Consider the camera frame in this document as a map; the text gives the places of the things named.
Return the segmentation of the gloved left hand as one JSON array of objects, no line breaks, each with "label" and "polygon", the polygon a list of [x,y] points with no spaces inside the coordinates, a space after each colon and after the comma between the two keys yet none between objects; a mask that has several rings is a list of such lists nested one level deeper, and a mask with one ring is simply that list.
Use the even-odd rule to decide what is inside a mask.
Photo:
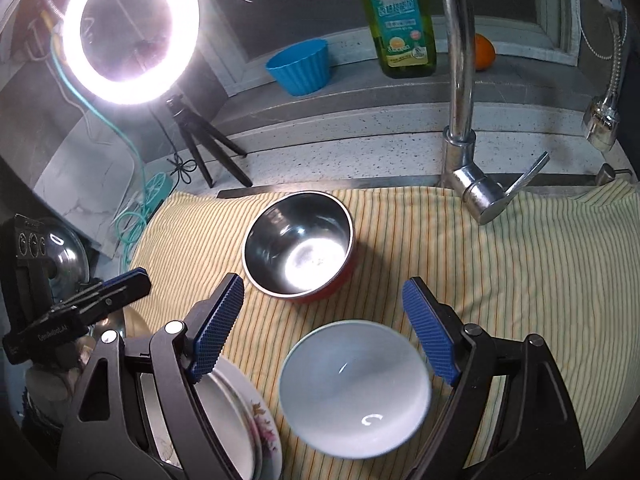
[{"label": "gloved left hand", "polygon": [[88,364],[96,340],[91,336],[51,350],[25,373],[29,399],[50,419],[63,419],[78,379]]}]

